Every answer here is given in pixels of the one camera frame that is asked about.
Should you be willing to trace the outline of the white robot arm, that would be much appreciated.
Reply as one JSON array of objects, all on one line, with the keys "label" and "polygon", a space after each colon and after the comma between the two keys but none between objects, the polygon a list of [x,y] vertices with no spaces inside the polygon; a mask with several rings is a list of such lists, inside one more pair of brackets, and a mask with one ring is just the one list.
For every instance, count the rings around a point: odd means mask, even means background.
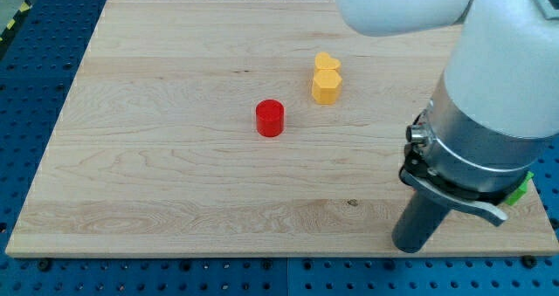
[{"label": "white robot arm", "polygon": [[399,220],[435,228],[457,210],[502,224],[500,204],[558,135],[556,0],[335,0],[371,37],[450,25],[458,43],[407,128],[401,180],[416,193]]}]

